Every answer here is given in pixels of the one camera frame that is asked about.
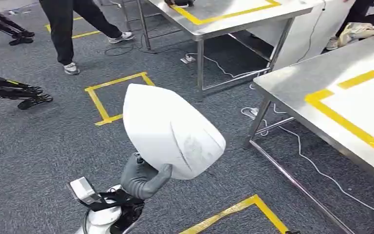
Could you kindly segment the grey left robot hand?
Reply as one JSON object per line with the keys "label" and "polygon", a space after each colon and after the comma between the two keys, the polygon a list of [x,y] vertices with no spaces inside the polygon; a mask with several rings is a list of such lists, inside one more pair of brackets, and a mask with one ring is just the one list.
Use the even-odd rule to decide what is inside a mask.
{"label": "grey left robot hand", "polygon": [[137,152],[129,157],[121,174],[120,184],[131,196],[146,200],[155,195],[171,176],[171,164],[155,169]]}

